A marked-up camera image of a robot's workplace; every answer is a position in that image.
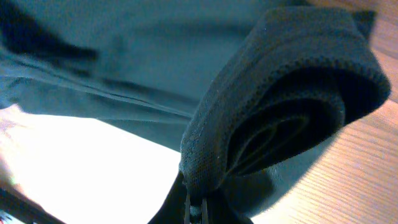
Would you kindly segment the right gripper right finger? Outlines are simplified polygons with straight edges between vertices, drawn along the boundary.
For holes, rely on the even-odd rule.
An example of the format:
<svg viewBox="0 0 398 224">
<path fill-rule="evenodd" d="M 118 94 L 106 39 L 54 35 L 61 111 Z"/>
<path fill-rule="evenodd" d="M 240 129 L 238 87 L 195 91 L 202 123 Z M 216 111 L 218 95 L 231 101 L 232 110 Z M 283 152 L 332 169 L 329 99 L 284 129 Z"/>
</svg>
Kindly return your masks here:
<svg viewBox="0 0 398 224">
<path fill-rule="evenodd" d="M 201 224 L 208 224 L 208 206 L 206 198 L 204 198 L 201 203 Z"/>
</svg>

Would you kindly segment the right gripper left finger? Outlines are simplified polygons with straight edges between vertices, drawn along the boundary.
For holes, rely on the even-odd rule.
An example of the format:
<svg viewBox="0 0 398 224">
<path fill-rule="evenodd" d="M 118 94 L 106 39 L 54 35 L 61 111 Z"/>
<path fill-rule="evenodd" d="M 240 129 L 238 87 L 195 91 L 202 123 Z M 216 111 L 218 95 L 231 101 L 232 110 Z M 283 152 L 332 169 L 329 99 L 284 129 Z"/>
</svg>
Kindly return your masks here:
<svg viewBox="0 0 398 224">
<path fill-rule="evenodd" d="M 184 224 L 190 224 L 190 195 L 187 194 L 185 199 L 185 210 L 184 210 Z"/>
</svg>

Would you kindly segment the black t-shirt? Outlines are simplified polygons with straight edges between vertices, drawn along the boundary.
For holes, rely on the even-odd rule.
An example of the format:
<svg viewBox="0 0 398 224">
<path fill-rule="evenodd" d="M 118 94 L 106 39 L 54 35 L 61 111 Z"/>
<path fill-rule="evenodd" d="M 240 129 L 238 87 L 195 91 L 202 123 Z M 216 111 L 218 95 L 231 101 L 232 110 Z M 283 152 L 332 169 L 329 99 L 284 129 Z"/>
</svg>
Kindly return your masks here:
<svg viewBox="0 0 398 224">
<path fill-rule="evenodd" d="M 1 0 L 1 107 L 94 118 L 181 154 L 152 223 L 249 223 L 391 84 L 372 10 L 308 1 Z"/>
</svg>

